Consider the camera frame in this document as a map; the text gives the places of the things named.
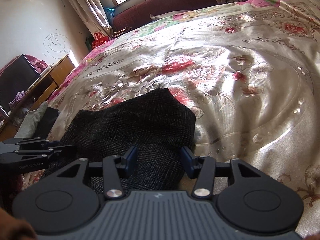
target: television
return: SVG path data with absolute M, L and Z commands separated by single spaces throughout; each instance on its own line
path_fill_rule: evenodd
M 40 78 L 26 56 L 22 54 L 0 74 L 0 114 L 8 117 L 9 103 L 18 92 L 27 91 Z

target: beige satin bedspread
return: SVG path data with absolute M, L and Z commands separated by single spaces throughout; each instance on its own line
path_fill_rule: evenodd
M 318 232 L 320 0 L 219 5 L 178 18 L 132 31 L 87 58 L 49 104 L 61 111 L 50 140 L 62 137 L 80 109 L 169 88 L 196 114 L 197 155 L 239 157 L 298 191 L 305 210 L 297 232 Z

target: red bag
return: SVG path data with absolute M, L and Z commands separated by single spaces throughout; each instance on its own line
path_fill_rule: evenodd
M 105 44 L 109 41 L 109 37 L 103 36 L 102 33 L 94 33 L 93 36 L 96 40 L 92 42 L 92 49 L 95 49 L 96 47 Z

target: ribbed gray panel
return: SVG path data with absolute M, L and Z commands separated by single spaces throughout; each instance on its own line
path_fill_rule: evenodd
M 184 191 L 133 191 L 109 201 L 88 225 L 62 236 L 40 240 L 298 240 L 294 232 L 281 236 L 251 236 L 233 229 L 205 201 Z

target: silver screw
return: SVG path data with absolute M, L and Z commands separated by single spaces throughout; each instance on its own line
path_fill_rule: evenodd
M 206 197 L 210 195 L 210 191 L 206 188 L 198 188 L 193 193 L 198 197 Z
M 111 189 L 107 191 L 107 196 L 108 197 L 120 197 L 122 195 L 122 191 L 119 189 Z

